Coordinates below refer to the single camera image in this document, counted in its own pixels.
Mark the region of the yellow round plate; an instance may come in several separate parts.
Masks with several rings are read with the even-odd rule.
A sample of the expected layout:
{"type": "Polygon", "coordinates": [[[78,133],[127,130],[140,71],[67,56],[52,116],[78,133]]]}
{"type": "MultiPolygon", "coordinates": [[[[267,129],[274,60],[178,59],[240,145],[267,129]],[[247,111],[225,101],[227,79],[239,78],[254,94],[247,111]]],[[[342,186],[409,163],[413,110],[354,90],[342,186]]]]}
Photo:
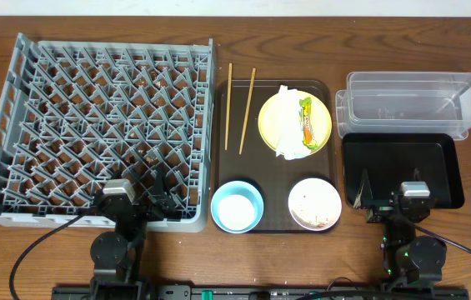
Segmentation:
{"type": "MultiPolygon", "coordinates": [[[[298,90],[300,99],[310,97],[312,99],[311,107],[311,126],[313,136],[315,137],[318,147],[311,150],[311,154],[316,153],[328,142],[332,131],[332,119],[327,107],[316,96],[309,92],[298,90]]],[[[279,129],[277,125],[279,113],[278,92],[270,97],[264,105],[262,105],[258,115],[258,130],[262,140],[272,150],[275,151],[279,140],[279,129]]]]}

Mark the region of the green orange snack wrapper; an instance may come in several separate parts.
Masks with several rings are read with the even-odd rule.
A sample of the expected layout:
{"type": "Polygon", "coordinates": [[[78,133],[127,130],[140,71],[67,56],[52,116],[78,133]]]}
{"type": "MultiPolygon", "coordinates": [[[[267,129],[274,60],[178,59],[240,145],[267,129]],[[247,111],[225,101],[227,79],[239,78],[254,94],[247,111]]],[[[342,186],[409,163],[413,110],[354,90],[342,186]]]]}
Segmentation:
{"type": "Polygon", "coordinates": [[[303,132],[303,145],[308,149],[314,150],[318,147],[318,143],[313,136],[313,129],[310,120],[312,99],[310,97],[300,99],[299,106],[303,132]]]}

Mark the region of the dark brown serving tray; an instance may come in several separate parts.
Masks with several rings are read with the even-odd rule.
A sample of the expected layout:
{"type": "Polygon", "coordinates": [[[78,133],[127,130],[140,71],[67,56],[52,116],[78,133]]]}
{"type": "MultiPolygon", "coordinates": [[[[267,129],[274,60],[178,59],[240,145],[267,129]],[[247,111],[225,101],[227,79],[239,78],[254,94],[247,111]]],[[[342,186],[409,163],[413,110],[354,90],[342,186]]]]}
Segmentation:
{"type": "Polygon", "coordinates": [[[330,91],[318,80],[263,80],[253,86],[248,126],[243,152],[238,154],[245,107],[248,79],[232,80],[228,150],[224,150],[227,82],[218,86],[215,96],[214,133],[212,146],[213,186],[215,192],[224,183],[242,180],[253,184],[263,196],[264,213],[252,233],[302,234],[309,230],[298,225],[288,210],[288,195],[292,187],[305,178],[321,178],[336,184],[334,140],[330,138],[322,149],[308,157],[285,160],[277,157],[262,140],[258,130],[258,115],[262,105],[276,94],[282,85],[311,93],[327,107],[331,107],[330,91]]]}

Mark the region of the light blue bowl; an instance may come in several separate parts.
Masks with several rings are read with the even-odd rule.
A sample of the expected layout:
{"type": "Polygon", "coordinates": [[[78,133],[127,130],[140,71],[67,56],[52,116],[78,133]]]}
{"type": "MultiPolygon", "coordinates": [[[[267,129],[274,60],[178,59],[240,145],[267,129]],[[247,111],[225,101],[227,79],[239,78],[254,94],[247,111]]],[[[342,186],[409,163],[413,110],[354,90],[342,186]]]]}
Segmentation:
{"type": "Polygon", "coordinates": [[[263,196],[250,182],[226,182],[213,194],[210,210],[215,224],[224,232],[247,233],[263,216],[263,196]]]}

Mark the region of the white napkin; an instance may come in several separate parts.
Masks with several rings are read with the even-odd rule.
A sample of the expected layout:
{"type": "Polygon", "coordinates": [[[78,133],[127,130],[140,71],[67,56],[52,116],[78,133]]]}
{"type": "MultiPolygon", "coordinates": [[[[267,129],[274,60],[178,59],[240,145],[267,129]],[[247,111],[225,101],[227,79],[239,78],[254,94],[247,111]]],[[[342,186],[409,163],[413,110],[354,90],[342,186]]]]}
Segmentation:
{"type": "Polygon", "coordinates": [[[278,91],[279,113],[277,125],[279,140],[276,156],[283,155],[285,160],[307,157],[311,150],[303,144],[303,125],[298,90],[282,85],[278,91]]]}

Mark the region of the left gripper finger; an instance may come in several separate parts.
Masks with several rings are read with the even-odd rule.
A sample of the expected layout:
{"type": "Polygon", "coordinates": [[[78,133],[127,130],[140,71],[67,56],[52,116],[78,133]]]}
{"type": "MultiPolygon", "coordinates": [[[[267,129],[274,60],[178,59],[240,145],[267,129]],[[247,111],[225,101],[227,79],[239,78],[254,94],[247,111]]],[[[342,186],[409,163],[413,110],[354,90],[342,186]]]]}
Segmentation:
{"type": "Polygon", "coordinates": [[[151,190],[154,199],[170,199],[171,194],[166,180],[166,171],[163,166],[157,165],[155,168],[155,180],[151,190]]]}
{"type": "Polygon", "coordinates": [[[135,183],[135,173],[130,168],[119,167],[113,172],[112,179],[127,179],[130,183],[135,183]]]}

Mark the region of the pink white bowl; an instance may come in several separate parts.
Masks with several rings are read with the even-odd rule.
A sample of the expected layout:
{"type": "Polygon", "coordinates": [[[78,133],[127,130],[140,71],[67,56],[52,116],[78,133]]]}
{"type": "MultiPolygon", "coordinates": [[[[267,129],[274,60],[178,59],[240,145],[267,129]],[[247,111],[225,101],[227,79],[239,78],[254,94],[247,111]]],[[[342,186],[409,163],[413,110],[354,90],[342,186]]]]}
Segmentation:
{"type": "Polygon", "coordinates": [[[340,219],[342,201],[334,185],[324,179],[310,177],[292,187],[288,195],[288,210],[302,228],[322,232],[332,228],[340,219]]]}

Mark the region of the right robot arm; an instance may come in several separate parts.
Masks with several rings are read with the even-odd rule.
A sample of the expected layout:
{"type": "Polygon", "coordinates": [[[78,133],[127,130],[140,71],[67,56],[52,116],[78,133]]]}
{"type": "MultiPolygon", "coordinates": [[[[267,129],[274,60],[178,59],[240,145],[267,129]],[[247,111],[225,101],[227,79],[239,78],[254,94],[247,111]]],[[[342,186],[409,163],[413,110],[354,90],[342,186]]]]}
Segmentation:
{"type": "Polygon", "coordinates": [[[381,248],[388,280],[381,288],[386,292],[415,288],[432,292],[433,285],[442,280],[447,246],[435,237],[416,234],[415,226],[434,207],[428,185],[420,181],[402,182],[389,199],[377,200],[364,169],[354,206],[366,211],[367,223],[383,224],[381,248]]]}

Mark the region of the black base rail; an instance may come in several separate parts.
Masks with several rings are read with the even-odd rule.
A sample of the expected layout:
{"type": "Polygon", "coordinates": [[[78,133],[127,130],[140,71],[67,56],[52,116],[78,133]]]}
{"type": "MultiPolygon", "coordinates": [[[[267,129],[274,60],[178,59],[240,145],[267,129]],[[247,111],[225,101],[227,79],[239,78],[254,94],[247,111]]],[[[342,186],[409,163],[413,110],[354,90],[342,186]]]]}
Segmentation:
{"type": "MultiPolygon", "coordinates": [[[[165,285],[140,288],[138,299],[145,300],[296,300],[304,297],[313,299],[373,299],[367,289],[339,286],[328,289],[310,288],[265,288],[265,287],[189,287],[184,285],[165,285]]],[[[88,299],[133,299],[129,292],[118,289],[111,292],[104,288],[98,296],[88,287],[55,287],[52,300],[88,299]]]]}

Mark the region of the black food waste tray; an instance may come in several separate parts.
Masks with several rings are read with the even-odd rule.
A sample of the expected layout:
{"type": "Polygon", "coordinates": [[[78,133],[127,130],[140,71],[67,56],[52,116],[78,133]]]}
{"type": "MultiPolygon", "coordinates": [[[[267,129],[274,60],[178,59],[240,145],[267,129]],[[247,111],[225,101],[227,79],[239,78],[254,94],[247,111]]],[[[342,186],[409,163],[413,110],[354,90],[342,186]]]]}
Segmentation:
{"type": "Polygon", "coordinates": [[[362,171],[368,170],[373,197],[387,200],[420,171],[439,209],[458,209],[465,197],[454,140],[443,133],[348,133],[343,137],[346,197],[353,206],[362,171]]]}

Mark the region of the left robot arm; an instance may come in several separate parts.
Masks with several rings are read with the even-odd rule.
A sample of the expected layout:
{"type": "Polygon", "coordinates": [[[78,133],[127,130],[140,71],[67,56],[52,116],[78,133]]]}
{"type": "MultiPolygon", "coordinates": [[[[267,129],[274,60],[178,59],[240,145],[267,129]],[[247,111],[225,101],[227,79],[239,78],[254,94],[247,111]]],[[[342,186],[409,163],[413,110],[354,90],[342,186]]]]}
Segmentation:
{"type": "Polygon", "coordinates": [[[176,212],[166,171],[155,169],[151,199],[138,200],[128,179],[109,180],[94,198],[93,207],[115,222],[112,231],[96,237],[90,248],[94,262],[88,299],[155,299],[157,292],[138,275],[148,223],[176,212]]]}

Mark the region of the grey plastic dish rack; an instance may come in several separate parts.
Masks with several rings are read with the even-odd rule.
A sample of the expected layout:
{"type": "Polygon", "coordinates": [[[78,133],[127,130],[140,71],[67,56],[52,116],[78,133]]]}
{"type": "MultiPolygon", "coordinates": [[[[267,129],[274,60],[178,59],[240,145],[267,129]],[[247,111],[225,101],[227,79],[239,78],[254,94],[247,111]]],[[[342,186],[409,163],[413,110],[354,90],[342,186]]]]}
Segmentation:
{"type": "Polygon", "coordinates": [[[0,225],[110,228],[90,212],[118,168],[151,197],[157,165],[182,214],[207,224],[216,53],[205,45],[34,42],[19,35],[0,97],[0,225]]]}

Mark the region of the clear plastic waste bin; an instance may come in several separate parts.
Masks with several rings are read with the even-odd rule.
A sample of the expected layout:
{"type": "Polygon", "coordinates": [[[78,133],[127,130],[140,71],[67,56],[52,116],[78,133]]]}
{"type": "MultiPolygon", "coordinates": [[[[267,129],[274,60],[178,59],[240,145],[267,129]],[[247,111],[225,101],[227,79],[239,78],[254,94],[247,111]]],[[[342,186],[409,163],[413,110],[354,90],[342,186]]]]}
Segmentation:
{"type": "Polygon", "coordinates": [[[335,96],[338,135],[444,133],[471,128],[471,72],[351,72],[335,96]]]}

